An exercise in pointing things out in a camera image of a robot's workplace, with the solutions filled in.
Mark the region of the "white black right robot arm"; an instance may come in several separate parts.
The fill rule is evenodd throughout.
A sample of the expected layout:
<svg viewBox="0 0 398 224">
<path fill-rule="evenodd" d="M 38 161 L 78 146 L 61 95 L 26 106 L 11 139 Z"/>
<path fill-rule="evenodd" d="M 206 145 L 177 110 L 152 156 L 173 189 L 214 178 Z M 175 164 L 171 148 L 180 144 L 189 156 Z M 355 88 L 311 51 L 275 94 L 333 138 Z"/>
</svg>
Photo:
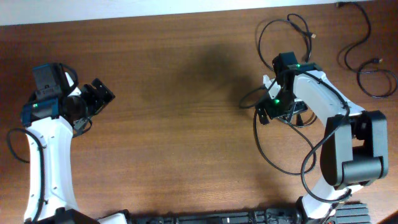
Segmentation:
<svg viewBox="0 0 398 224">
<path fill-rule="evenodd" d="M 366 111 L 347 99 L 315 63 L 298 63 L 293 52 L 272 62 L 275 78 L 264 77 L 265 95 L 256 104 L 255 124 L 272 119 L 289 123 L 311 110 L 325 127 L 319 143 L 302 162 L 301 179 L 319 164 L 322 175 L 294 208 L 270 208 L 267 223 L 360 223 L 362 205 L 348 199 L 388 172 L 387 121 L 380 111 Z"/>
</svg>

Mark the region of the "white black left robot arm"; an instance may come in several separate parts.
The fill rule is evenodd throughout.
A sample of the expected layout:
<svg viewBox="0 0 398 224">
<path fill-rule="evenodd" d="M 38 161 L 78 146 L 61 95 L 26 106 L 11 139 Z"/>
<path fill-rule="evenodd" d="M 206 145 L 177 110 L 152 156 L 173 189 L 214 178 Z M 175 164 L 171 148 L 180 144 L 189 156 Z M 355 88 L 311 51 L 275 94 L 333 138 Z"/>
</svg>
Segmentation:
<svg viewBox="0 0 398 224">
<path fill-rule="evenodd" d="M 30 151 L 29 200 L 24 221 L 37 223 L 57 209 L 77 210 L 73 191 L 71 144 L 87 132 L 92 118 L 114 98 L 99 79 L 79 87 L 78 75 L 64 63 L 33 68 L 37 86 L 21 114 Z"/>
</svg>

